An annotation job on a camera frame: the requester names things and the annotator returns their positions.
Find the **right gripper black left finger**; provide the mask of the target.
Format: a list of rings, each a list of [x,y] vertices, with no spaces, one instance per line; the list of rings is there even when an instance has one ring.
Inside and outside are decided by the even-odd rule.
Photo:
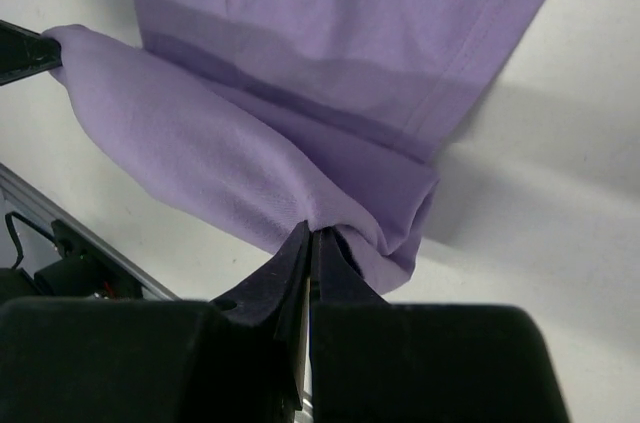
[[[311,233],[212,301],[23,297],[1,308],[5,422],[291,422]]]

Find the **lilac t shirt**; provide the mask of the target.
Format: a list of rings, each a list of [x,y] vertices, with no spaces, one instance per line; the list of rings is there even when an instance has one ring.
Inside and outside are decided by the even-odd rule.
[[[142,43],[52,28],[89,138],[155,199],[265,251],[335,228],[386,293],[440,143],[545,0],[134,0]]]

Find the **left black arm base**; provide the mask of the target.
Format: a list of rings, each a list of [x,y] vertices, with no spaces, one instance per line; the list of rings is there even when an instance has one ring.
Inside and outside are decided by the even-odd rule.
[[[4,216],[16,251],[15,262],[1,270],[1,302],[20,297],[78,297],[97,299],[144,298],[142,283],[115,259],[60,219],[45,229],[17,211]],[[58,259],[28,273],[22,262],[25,252],[16,224],[21,223],[51,243]]]

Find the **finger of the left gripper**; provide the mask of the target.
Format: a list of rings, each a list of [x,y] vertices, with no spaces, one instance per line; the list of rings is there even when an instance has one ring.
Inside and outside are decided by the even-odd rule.
[[[12,23],[0,24],[0,85],[8,85],[62,65],[61,46]]]

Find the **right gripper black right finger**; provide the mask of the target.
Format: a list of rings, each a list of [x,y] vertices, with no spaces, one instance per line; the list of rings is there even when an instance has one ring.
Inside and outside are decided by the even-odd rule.
[[[333,229],[311,243],[318,422],[566,422],[546,342],[524,310],[391,304]]]

